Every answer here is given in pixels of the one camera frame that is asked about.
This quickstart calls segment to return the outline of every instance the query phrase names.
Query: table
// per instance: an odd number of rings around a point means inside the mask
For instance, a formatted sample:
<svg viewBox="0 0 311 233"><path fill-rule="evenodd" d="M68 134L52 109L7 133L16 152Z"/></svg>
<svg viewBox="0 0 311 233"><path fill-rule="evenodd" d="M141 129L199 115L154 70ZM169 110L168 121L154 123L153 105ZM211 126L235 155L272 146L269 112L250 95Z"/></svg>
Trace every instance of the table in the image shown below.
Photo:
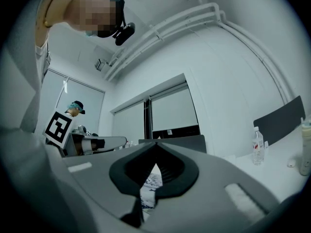
<svg viewBox="0 0 311 233"><path fill-rule="evenodd" d="M252 154L235 159L235 165L259 181L280 201L302 190L308 176L299 173L302 157L301 126L283 139L269 146L260 166L252 163ZM287 167L288 160L296 159L295 167Z"/></svg>

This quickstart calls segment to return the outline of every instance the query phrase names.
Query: black cap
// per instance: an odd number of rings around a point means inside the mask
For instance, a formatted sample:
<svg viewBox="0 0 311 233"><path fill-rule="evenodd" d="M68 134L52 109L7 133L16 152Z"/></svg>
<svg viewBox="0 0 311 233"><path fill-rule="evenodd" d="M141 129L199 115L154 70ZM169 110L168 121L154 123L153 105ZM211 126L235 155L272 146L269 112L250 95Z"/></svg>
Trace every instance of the black cap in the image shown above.
<svg viewBox="0 0 311 233"><path fill-rule="evenodd" d="M80 113L84 115L86 113L86 111L83 109L83 104L80 101L75 101L74 103L76 103L77 105L79 105L81 107L82 112L80 112Z"/></svg>

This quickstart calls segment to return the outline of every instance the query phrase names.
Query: white strip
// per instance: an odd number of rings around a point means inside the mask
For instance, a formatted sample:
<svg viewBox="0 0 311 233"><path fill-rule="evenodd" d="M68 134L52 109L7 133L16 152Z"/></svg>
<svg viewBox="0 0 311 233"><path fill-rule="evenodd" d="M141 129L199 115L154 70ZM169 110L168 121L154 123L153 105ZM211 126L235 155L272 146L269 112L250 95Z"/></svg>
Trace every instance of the white strip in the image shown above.
<svg viewBox="0 0 311 233"><path fill-rule="evenodd" d="M70 167L68 167L68 171L70 173L75 173L75 172L82 171L82 170L90 168L90 167L92 167L92 163L91 162L86 162L86 163L83 163L81 165L70 166Z"/></svg>
<svg viewBox="0 0 311 233"><path fill-rule="evenodd" d="M265 217L265 213L255 204L254 201L241 189L238 184L230 184L225 187L225 191L251 223L256 223Z"/></svg>

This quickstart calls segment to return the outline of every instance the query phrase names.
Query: chair backrest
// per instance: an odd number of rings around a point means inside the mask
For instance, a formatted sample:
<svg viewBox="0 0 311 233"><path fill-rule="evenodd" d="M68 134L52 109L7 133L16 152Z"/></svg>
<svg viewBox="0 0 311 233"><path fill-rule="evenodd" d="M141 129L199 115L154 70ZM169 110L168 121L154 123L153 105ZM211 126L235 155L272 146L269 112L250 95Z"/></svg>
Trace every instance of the chair backrest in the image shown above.
<svg viewBox="0 0 311 233"><path fill-rule="evenodd" d="M168 139L144 139L139 140L138 143L149 143L149 142L160 142L177 145L180 147L192 149L202 153L206 153L206 143L204 135L194 135L178 138L168 138Z"/></svg>
<svg viewBox="0 0 311 233"><path fill-rule="evenodd" d="M283 107L254 121L254 127L259 127L264 141L269 145L287 136L306 119L301 97L298 96Z"/></svg>

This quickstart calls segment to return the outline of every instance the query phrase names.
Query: roller blind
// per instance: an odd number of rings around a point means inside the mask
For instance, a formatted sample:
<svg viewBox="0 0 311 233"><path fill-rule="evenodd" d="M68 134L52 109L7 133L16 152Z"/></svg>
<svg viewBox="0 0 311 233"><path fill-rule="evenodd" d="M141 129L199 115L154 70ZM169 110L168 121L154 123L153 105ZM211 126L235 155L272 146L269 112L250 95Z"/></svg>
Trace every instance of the roller blind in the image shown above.
<svg viewBox="0 0 311 233"><path fill-rule="evenodd" d="M44 128L51 114L53 113L59 94L61 93L64 81L66 78L62 75L48 71L41 89L40 95L40 109L38 115L38 122L35 128L35 134L45 141L43 136Z"/></svg>
<svg viewBox="0 0 311 233"><path fill-rule="evenodd" d="M125 136L134 144L138 144L139 139L145 139L143 102L115 114L113 136Z"/></svg>
<svg viewBox="0 0 311 233"><path fill-rule="evenodd" d="M188 86L152 99L153 131L198 125Z"/></svg>

